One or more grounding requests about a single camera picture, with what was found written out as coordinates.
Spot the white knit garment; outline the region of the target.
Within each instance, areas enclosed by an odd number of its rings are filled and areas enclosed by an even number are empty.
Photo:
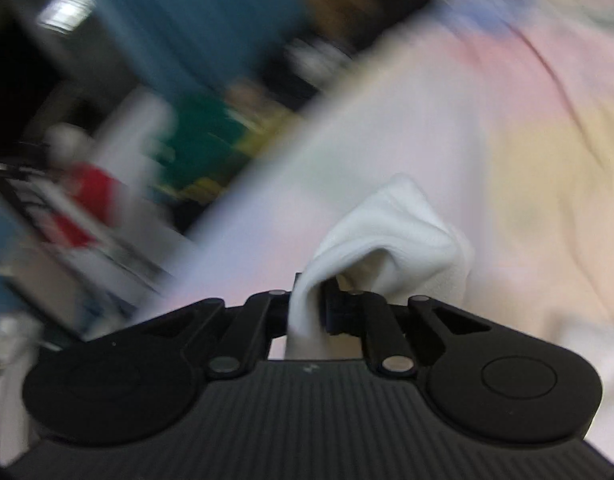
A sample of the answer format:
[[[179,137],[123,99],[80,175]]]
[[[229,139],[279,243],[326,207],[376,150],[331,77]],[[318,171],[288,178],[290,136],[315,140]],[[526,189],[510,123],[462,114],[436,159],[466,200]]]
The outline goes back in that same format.
[[[339,220],[297,278],[291,293],[284,357],[343,356],[320,319],[319,288],[341,278],[354,290],[401,304],[423,295],[463,301],[474,252],[466,236],[437,214],[421,188],[400,174]]]

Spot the metal clothes rack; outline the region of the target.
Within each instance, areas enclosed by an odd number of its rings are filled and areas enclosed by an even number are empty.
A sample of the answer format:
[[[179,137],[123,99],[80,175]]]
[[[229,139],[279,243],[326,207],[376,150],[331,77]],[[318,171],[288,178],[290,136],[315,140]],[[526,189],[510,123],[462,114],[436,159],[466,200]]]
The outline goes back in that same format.
[[[86,162],[53,180],[39,168],[0,162],[0,189],[45,248],[106,295],[135,310],[162,294],[183,239],[142,195],[144,180],[124,182]]]

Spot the green garment pile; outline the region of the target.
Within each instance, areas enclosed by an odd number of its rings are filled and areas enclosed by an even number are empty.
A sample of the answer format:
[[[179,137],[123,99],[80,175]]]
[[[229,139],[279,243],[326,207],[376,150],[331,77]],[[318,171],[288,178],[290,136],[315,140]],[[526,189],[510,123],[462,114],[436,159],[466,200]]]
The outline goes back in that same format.
[[[249,162],[239,148],[245,127],[214,93],[189,94],[173,108],[173,122],[157,140],[158,183],[181,193],[202,179],[220,186]]]

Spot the red cloth on rack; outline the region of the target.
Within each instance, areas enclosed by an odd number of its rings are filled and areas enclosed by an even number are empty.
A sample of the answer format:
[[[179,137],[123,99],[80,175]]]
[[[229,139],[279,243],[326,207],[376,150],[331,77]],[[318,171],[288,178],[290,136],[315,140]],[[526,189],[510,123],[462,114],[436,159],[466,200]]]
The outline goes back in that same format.
[[[89,162],[77,162],[68,170],[68,197],[108,228],[114,228],[118,223],[116,199],[120,188],[120,181]],[[51,219],[66,247],[83,248],[94,244],[94,238],[65,214],[53,214]]]

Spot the pastel rainbow bed quilt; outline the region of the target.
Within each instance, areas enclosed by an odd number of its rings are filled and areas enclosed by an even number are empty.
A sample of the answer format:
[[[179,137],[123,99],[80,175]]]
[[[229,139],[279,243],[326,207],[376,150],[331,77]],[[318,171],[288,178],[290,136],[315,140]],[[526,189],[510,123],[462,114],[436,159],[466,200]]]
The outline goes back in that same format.
[[[393,177],[471,243],[459,307],[580,352],[614,461],[614,0],[441,0],[386,37],[249,167],[140,320],[294,288]]]

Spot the right blue curtain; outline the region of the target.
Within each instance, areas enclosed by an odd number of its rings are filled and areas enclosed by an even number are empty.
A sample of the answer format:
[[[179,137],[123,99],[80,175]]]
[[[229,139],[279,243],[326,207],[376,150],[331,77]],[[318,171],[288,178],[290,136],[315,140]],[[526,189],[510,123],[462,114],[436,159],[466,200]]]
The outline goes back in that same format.
[[[169,102],[257,69],[305,20],[305,0],[94,0],[144,84]]]

